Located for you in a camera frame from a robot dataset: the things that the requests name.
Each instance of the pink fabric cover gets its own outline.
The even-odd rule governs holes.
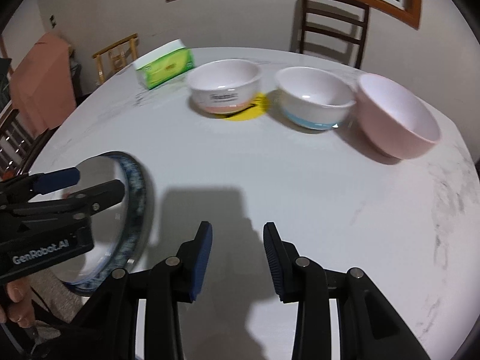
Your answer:
[[[61,125],[75,109],[68,43],[43,35],[12,74],[10,96],[34,138]]]

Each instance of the hand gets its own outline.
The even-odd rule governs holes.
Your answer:
[[[8,318],[17,322],[20,327],[31,327],[35,322],[35,313],[32,305],[32,288],[27,277],[14,280],[7,284],[6,291],[13,303],[8,310],[0,306],[0,323]]]

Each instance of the screw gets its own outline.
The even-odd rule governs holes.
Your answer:
[[[310,260],[306,257],[298,257],[295,260],[295,263],[297,264],[297,266],[301,266],[301,267],[305,268],[306,266],[309,266]]]
[[[168,266],[177,266],[178,264],[180,264],[180,259],[176,256],[168,257],[165,260],[165,264],[167,264]]]
[[[360,279],[361,277],[363,277],[363,271],[360,268],[350,269],[350,274],[356,279]]]
[[[125,276],[125,270],[122,268],[117,268],[112,272],[112,277],[114,279],[121,279]]]
[[[84,219],[85,216],[86,215],[83,212],[77,212],[76,214],[73,214],[73,218],[77,221],[79,221],[80,219]]]

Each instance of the pink bowl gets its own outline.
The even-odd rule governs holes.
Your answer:
[[[400,159],[416,158],[435,146],[440,128],[431,112],[408,89],[376,74],[358,82],[358,122],[371,142]]]

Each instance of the table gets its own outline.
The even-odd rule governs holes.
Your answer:
[[[360,71],[289,52],[194,49],[197,65],[243,58],[263,72],[262,91],[288,66],[322,68],[355,86]],[[455,124],[428,106],[442,141],[396,162],[351,128],[313,133],[273,111],[233,122],[200,114],[185,75],[144,90],[132,67],[98,88],[48,142],[32,172],[74,166],[102,152],[131,153],[154,187],[152,267],[208,220],[214,241],[202,293],[180,305],[187,359],[290,359],[296,304],[274,293],[261,239],[282,239],[326,269],[361,267],[432,360],[455,354],[480,314],[479,180]],[[139,322],[143,320],[140,312]],[[339,358],[332,313],[332,358]],[[137,332],[142,354],[143,327]]]

